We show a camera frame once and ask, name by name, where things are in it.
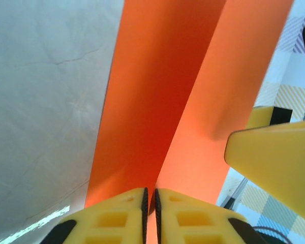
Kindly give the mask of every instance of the black cable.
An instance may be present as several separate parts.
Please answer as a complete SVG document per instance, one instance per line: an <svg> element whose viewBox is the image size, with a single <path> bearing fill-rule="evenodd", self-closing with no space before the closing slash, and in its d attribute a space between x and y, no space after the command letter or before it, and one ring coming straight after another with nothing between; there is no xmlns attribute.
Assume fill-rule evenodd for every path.
<svg viewBox="0 0 305 244"><path fill-rule="evenodd" d="M287 244L293 244L290 241L290 239L288 239L283 233L281 233L278 230L272 229L270 227L265 227L265 226L254 226L253 229L255 229L255 230L269 230L269 231L272 231L272 232L278 234L281 238L283 238L286 241Z"/></svg>

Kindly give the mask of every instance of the rectangular hole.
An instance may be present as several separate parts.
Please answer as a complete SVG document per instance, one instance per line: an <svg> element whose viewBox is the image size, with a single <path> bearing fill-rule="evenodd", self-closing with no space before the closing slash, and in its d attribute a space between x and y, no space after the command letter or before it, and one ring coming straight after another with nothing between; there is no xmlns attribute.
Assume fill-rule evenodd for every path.
<svg viewBox="0 0 305 244"><path fill-rule="evenodd" d="M124 227L127 219L126 212L105 212L99 216L95 227Z"/></svg>
<svg viewBox="0 0 305 244"><path fill-rule="evenodd" d="M223 244L219 235L190 235L185 236L185 244Z"/></svg>
<svg viewBox="0 0 305 244"><path fill-rule="evenodd" d="M121 244L120 236L95 236L87 237L85 244Z"/></svg>
<svg viewBox="0 0 305 244"><path fill-rule="evenodd" d="M180 226L210 226L212 225L208 215L202 211L181 211L178 212L177 222Z"/></svg>

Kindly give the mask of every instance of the blue striped pattern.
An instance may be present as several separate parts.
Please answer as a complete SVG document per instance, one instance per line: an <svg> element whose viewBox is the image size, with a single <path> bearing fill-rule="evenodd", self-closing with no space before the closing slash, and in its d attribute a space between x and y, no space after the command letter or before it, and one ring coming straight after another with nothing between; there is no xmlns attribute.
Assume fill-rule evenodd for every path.
<svg viewBox="0 0 305 244"><path fill-rule="evenodd" d="M303 23L301 25L301 28L299 30L299 34L297 36L294 48L293 48L293 52L294 53L305 53L305 46L304 46L304 40L303 40L303 36L302 36L302 30L305 27L305 18L303 20Z"/></svg>
<svg viewBox="0 0 305 244"><path fill-rule="evenodd" d="M304 17L289 17L281 33L276 49L291 52L300 33Z"/></svg>
<svg viewBox="0 0 305 244"><path fill-rule="evenodd" d="M280 225L286 227L288 230L293 227L297 219L296 213L274 199L272 196L268 197L261 214L277 223L280 223Z"/></svg>
<svg viewBox="0 0 305 244"><path fill-rule="evenodd" d="M273 221L265 216L261 216L257 226L265 226L265 227L269 227L269 228L273 228L279 232L281 232L282 234L284 234L285 236L288 235L288 233L290 232L289 229L287 229L286 227L282 226L281 224L277 223L276 221ZM274 233L273 231L269 231L269 230L260 230L260 232L279 238L280 240L284 241L283 238L281 236L279 236L278 234Z"/></svg>

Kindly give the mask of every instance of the gray surface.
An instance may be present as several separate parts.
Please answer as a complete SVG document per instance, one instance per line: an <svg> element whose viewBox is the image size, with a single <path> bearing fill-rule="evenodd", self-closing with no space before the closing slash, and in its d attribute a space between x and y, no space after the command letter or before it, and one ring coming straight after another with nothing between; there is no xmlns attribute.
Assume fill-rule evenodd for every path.
<svg viewBox="0 0 305 244"><path fill-rule="evenodd" d="M0 0L0 239L83 208L122 7Z"/></svg>

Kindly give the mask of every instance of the orange fold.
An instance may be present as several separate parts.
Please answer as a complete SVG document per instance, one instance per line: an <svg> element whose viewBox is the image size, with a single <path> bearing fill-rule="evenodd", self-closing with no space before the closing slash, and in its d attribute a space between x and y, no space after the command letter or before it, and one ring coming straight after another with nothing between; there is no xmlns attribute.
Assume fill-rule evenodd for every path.
<svg viewBox="0 0 305 244"><path fill-rule="evenodd" d="M226 140L243 129L293 0L228 0L158 178L215 203L228 166Z"/></svg>
<svg viewBox="0 0 305 244"><path fill-rule="evenodd" d="M151 196L224 2L125 2L85 206Z"/></svg>

